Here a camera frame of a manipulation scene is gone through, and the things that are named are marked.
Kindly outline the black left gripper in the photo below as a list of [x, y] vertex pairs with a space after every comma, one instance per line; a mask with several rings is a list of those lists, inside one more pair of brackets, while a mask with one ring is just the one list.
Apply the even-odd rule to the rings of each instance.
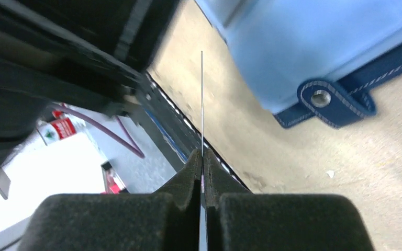
[[120, 115], [146, 99], [146, 73], [179, 1], [0, 1], [0, 165], [53, 102]]

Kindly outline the blue leather card holder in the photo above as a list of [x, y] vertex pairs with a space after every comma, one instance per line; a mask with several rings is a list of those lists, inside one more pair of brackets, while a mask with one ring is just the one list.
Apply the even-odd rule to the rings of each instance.
[[197, 1], [261, 107], [284, 128], [376, 115], [402, 74], [402, 1]]

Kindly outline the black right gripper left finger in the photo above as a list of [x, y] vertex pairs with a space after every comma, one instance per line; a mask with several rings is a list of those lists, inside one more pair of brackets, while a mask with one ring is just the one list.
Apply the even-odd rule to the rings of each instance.
[[198, 250], [201, 151], [153, 193], [59, 194], [34, 212], [19, 250]]

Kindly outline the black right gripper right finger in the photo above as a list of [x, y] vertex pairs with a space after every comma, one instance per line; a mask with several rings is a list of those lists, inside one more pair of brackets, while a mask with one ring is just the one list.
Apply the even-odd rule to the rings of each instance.
[[358, 209], [336, 194], [254, 194], [203, 154], [208, 250], [373, 250]]

